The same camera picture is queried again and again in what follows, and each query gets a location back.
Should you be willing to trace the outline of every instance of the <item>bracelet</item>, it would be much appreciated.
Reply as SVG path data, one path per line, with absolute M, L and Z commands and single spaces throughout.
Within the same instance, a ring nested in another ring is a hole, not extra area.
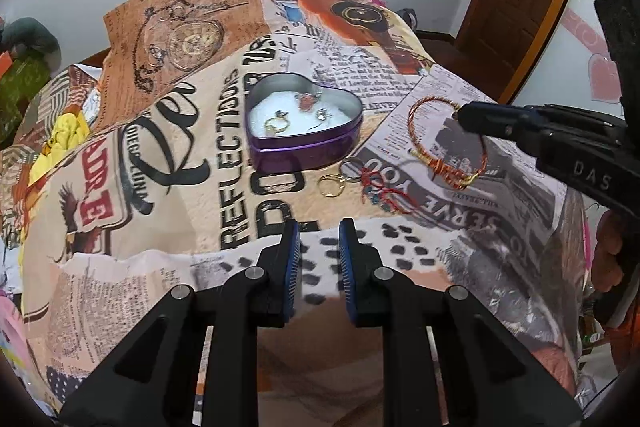
M 437 95 L 425 96 L 424 98 L 421 98 L 416 103 L 414 103 L 412 108 L 409 110 L 409 115 L 406 118 L 406 126 L 409 130 L 409 136 L 415 147 L 415 149 L 410 149 L 409 153 L 418 158 L 418 160 L 427 165 L 428 168 L 433 171 L 432 180 L 434 180 L 436 176 L 440 175 L 442 176 L 444 181 L 449 184 L 454 190 L 464 190 L 474 181 L 476 181 L 478 176 L 480 176 L 480 174 L 482 174 L 486 170 L 487 157 L 486 144 L 484 143 L 484 139 L 481 135 L 478 135 L 480 138 L 480 145 L 482 146 L 482 160 L 480 168 L 473 172 L 473 174 L 466 174 L 466 172 L 460 169 L 454 168 L 450 165 L 446 165 L 446 163 L 444 163 L 439 158 L 435 158 L 425 150 L 425 148 L 420 144 L 420 140 L 418 140 L 417 135 L 415 134 L 415 112 L 421 105 L 424 105 L 428 102 L 442 102 L 449 104 L 451 107 L 453 107 L 454 110 L 452 115 L 454 120 L 456 119 L 458 111 L 461 107 L 459 104 L 453 102 L 452 100 Z

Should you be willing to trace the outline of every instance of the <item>finger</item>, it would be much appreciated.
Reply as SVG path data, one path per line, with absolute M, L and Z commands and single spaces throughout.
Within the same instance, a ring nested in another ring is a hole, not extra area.
M 618 214 L 612 210 L 607 210 L 602 214 L 596 230 L 598 245 L 607 253 L 617 255 L 622 250 L 622 232 L 624 230 L 623 221 Z
M 613 286 L 620 284 L 623 277 L 624 273 L 616 262 L 616 256 L 604 250 L 598 243 L 591 264 L 593 287 L 598 291 L 608 292 Z

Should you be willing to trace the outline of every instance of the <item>yellow cloth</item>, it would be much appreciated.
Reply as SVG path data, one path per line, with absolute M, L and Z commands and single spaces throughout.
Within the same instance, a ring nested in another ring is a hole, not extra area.
M 89 126 L 86 124 L 82 112 L 79 112 L 78 116 L 70 112 L 61 114 L 53 126 L 51 138 L 44 147 L 45 152 L 40 154 L 31 166 L 29 184 L 33 185 L 58 165 L 67 151 L 84 143 L 89 133 Z

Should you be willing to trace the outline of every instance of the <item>heart-shaped tin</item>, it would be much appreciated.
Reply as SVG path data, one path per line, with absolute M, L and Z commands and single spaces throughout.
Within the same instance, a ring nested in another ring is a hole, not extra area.
M 350 118 L 329 129 L 282 137 L 257 137 L 251 132 L 252 109 L 270 94 L 292 91 L 303 95 L 321 89 L 322 100 L 340 108 Z M 324 87 L 297 73 L 271 73 L 252 87 L 246 99 L 244 125 L 254 168 L 265 174 L 319 169 L 348 155 L 358 143 L 362 125 L 362 101 L 352 92 Z

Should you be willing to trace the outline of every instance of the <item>screw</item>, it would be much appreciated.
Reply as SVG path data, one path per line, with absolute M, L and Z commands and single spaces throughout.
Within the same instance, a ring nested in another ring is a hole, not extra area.
M 456 301 L 463 301 L 469 296 L 469 291 L 464 286 L 452 286 L 449 288 L 449 295 Z
M 376 276 L 377 279 L 381 281 L 388 281 L 391 277 L 394 276 L 394 271 L 386 266 L 381 266 L 380 268 L 376 268 L 373 272 L 373 275 Z
M 190 292 L 191 289 L 186 284 L 178 284 L 171 288 L 171 296 L 178 301 L 188 297 Z
M 246 270 L 244 270 L 244 276 L 247 279 L 260 279 L 264 275 L 264 268 L 260 268 L 259 266 L 250 266 Z

